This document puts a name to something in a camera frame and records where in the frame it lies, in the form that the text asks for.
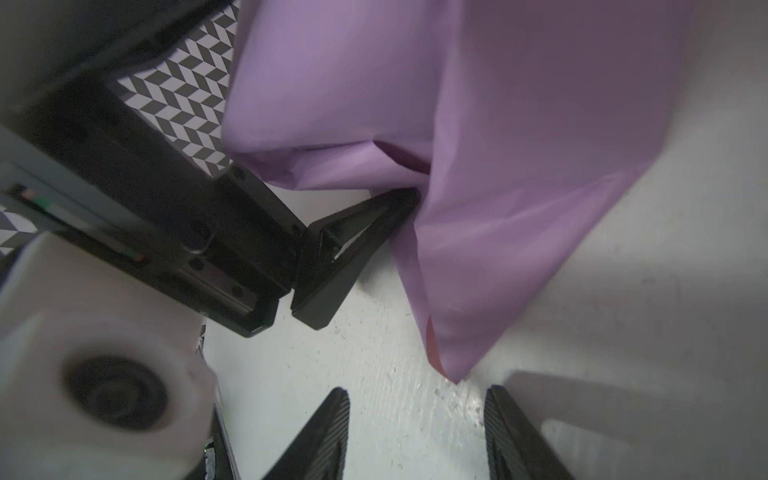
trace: black and white patterned wallpaper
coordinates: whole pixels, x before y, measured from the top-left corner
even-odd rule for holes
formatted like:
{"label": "black and white patterned wallpaper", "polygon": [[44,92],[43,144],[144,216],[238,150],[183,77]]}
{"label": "black and white patterned wallpaper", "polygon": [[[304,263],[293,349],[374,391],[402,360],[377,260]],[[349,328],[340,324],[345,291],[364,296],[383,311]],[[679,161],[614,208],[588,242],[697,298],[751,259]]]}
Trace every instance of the black and white patterned wallpaper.
{"label": "black and white patterned wallpaper", "polygon": [[[209,175],[231,162],[221,151],[221,118],[239,5],[235,0],[195,28],[156,68],[122,78],[117,86],[125,104]],[[0,206],[0,257],[36,232],[32,222]]]}

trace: white tabletop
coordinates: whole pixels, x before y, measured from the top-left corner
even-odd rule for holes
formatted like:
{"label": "white tabletop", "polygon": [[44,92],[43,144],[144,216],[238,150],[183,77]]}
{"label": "white tabletop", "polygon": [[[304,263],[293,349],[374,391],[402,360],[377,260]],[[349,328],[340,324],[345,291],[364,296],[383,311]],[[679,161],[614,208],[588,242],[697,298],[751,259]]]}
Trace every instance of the white tabletop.
{"label": "white tabletop", "polygon": [[[243,479],[335,386],[352,403],[345,478],[488,478],[492,383],[578,480],[765,478],[768,5],[711,3],[657,163],[465,381],[427,363],[386,249],[324,330],[293,319],[290,297],[252,339],[209,323]],[[280,196],[310,222],[365,194]]]}

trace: table surface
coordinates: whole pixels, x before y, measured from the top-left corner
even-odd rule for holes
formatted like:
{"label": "table surface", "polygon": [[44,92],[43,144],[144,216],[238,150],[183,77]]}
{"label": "table surface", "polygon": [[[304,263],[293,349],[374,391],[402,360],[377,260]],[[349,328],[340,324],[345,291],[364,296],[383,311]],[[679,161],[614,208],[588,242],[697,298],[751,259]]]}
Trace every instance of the table surface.
{"label": "table surface", "polygon": [[[657,163],[458,385],[427,363],[386,248],[324,330],[293,319],[290,297],[252,339],[209,324],[243,479],[269,470],[335,386],[352,403],[345,478],[488,478],[493,383],[579,480],[764,478],[768,7],[711,3]],[[310,222],[367,194],[279,195]]]}

